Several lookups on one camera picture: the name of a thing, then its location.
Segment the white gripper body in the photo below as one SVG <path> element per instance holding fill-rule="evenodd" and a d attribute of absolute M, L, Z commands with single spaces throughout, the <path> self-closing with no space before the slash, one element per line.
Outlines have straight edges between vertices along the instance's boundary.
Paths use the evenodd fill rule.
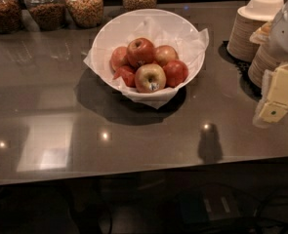
<path fill-rule="evenodd" d="M 271 21 L 268 50 L 280 61 L 288 61 L 288 0 Z"/>

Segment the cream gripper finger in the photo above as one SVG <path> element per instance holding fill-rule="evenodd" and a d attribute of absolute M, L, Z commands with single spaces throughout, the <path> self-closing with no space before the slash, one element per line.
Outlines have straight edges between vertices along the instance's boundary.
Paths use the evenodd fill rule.
<path fill-rule="evenodd" d="M 250 41 L 254 44 L 262 45 L 268 41 L 270 31 L 271 22 L 268 21 L 251 34 Z"/>

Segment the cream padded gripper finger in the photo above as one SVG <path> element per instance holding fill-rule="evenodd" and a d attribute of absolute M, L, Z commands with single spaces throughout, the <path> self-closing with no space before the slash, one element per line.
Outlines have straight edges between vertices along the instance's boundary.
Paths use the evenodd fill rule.
<path fill-rule="evenodd" d="M 288 62 L 273 71 L 266 70 L 262 80 L 262 98 L 259 101 L 253 124 L 266 128 L 278 123 L 288 113 Z"/>

